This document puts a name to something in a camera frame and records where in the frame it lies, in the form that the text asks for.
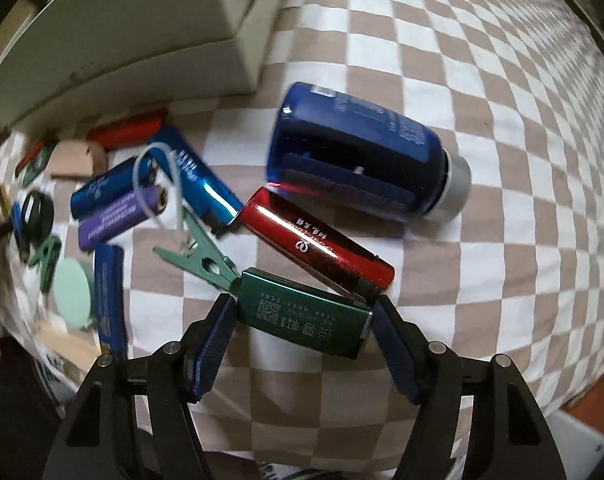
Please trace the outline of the green patterned lighter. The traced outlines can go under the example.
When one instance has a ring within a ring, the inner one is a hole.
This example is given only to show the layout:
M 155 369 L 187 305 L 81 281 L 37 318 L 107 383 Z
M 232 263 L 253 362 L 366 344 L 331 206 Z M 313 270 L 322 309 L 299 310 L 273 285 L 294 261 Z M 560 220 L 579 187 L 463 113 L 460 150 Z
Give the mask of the green patterned lighter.
M 53 146 L 45 146 L 41 152 L 28 164 L 24 171 L 21 188 L 28 188 L 36 178 L 44 172 L 54 151 Z

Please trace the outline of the green clothespin with white loop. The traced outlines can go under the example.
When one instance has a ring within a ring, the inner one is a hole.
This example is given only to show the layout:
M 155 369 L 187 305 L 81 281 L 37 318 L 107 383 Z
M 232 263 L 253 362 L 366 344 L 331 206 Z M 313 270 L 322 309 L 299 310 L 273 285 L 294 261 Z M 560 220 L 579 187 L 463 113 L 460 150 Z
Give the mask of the green clothespin with white loop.
M 177 157 L 164 142 L 150 143 L 134 159 L 131 181 L 137 204 L 146 218 L 152 220 L 161 230 L 168 230 L 168 227 L 159 219 L 157 212 L 148 205 L 141 191 L 139 168 L 144 156 L 152 150 L 163 153 L 168 163 L 169 175 L 172 177 L 177 200 L 177 240 L 179 243 L 179 252 L 171 252 L 162 247 L 154 247 L 153 252 L 172 266 L 201 278 L 219 290 L 236 295 L 241 274 L 233 261 L 219 250 L 210 235 L 205 232 L 200 221 L 195 218 L 195 214 L 183 205 L 183 187 Z

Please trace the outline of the mint green round disc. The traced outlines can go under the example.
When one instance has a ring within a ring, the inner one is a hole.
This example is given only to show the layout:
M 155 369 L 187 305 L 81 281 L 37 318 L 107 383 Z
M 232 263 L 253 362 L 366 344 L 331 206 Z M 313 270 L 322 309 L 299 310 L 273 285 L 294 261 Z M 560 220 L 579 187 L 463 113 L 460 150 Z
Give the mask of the mint green round disc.
M 68 326 L 82 330 L 93 323 L 93 274 L 85 262 L 74 258 L 60 260 L 52 294 L 55 307 Z

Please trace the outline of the dark blue glass jar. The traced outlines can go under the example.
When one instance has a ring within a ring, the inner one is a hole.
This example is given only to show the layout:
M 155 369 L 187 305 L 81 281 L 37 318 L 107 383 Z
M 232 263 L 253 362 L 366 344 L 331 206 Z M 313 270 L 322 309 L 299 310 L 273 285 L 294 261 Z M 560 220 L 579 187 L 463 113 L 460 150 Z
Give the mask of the dark blue glass jar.
M 298 81 L 274 125 L 267 181 L 381 218 L 450 222 L 471 188 L 466 159 L 394 110 Z

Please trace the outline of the thin red lighter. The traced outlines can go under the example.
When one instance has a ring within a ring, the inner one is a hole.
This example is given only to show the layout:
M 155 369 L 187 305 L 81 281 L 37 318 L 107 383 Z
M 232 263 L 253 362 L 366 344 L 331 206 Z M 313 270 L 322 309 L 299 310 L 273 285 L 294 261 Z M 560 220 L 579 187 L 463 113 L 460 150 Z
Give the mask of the thin red lighter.
M 27 165 L 46 147 L 46 142 L 34 142 L 25 152 L 21 160 L 16 164 L 14 177 L 18 177 Z

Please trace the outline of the purple lighter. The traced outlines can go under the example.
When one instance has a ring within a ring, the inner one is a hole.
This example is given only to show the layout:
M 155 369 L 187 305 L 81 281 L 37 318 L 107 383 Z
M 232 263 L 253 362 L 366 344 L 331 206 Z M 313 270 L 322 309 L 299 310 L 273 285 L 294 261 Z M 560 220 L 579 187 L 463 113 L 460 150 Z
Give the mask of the purple lighter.
M 106 243 L 119 234 L 148 219 L 142 205 L 152 214 L 161 214 L 168 200 L 166 188 L 150 185 L 131 191 L 110 205 L 82 220 L 78 226 L 78 247 L 82 252 L 92 252 L 96 245 Z

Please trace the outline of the matte blue lighter yellow logo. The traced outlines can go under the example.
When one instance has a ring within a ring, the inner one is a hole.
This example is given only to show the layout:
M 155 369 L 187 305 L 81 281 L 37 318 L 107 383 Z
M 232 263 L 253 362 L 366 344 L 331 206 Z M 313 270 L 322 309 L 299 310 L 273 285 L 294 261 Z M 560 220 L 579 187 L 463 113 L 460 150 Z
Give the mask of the matte blue lighter yellow logo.
M 124 249 L 98 244 L 94 251 L 94 315 L 103 353 L 127 358 L 124 315 Z

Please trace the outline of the small green clothespin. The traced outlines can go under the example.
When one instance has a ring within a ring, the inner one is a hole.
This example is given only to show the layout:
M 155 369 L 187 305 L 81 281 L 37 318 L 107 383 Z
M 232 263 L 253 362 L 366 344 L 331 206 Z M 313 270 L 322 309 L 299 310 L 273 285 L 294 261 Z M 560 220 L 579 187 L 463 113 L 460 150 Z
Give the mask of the small green clothespin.
M 27 265 L 30 268 L 35 266 L 39 272 L 39 290 L 47 294 L 50 290 L 56 263 L 61 254 L 62 242 L 59 236 L 49 235 L 36 252 L 29 258 Z

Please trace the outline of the dark green lighter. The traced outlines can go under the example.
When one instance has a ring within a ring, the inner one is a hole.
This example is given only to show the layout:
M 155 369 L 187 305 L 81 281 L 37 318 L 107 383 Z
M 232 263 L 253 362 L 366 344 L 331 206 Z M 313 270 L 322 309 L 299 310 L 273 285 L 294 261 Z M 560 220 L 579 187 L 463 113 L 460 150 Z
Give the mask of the dark green lighter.
M 242 272 L 237 305 L 238 318 L 248 326 L 352 360 L 363 347 L 372 319 L 360 301 L 256 268 Z

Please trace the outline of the white shoe box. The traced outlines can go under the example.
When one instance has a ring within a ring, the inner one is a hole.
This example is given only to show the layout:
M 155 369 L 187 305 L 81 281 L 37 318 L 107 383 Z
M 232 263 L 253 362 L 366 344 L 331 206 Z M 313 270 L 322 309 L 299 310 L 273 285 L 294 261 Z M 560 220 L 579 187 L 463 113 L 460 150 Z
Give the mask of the white shoe box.
M 52 0 L 0 58 L 24 133 L 141 105 L 253 92 L 279 0 Z

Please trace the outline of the glossy blue lighter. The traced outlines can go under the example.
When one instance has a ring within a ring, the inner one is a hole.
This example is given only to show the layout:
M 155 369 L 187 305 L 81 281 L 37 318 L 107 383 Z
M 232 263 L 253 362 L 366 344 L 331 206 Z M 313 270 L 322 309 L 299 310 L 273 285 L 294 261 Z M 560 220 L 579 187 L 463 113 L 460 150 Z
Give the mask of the glossy blue lighter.
M 175 158 L 181 193 L 193 213 L 207 224 L 213 234 L 228 231 L 243 203 L 227 184 L 193 151 L 177 128 L 165 125 L 155 133 L 149 145 L 163 143 Z
M 144 155 L 137 172 L 134 172 L 134 157 L 128 158 L 95 177 L 70 196 L 70 214 L 75 220 L 84 220 L 119 198 L 131 193 L 134 196 L 134 176 L 138 177 L 139 188 L 149 188 L 157 176 L 157 162 Z

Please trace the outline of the red lighter near box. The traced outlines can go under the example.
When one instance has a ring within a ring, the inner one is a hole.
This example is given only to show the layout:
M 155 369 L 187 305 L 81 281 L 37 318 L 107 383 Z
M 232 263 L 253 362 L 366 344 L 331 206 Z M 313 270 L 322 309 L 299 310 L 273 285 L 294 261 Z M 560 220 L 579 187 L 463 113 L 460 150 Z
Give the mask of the red lighter near box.
M 145 144 L 162 129 L 167 115 L 166 108 L 131 115 L 92 128 L 86 134 L 86 140 L 101 145 L 105 151 Z

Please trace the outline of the glossy red lighter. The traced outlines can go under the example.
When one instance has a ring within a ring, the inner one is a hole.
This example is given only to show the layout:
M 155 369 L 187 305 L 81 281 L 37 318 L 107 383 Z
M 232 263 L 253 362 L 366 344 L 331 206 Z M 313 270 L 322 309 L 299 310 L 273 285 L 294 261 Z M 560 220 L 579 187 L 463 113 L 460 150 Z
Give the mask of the glossy red lighter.
M 239 220 L 319 281 L 343 292 L 375 296 L 394 280 L 390 263 L 263 186 L 244 204 Z

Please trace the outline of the wooden strip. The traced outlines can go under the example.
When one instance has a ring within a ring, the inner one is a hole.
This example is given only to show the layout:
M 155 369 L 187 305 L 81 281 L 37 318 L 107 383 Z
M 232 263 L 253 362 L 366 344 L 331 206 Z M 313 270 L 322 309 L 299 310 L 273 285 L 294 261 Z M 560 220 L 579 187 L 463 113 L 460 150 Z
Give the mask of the wooden strip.
M 72 363 L 82 372 L 88 372 L 93 362 L 101 356 L 99 344 L 93 339 L 88 340 L 65 333 L 48 322 L 38 324 L 36 338 L 40 344 Z

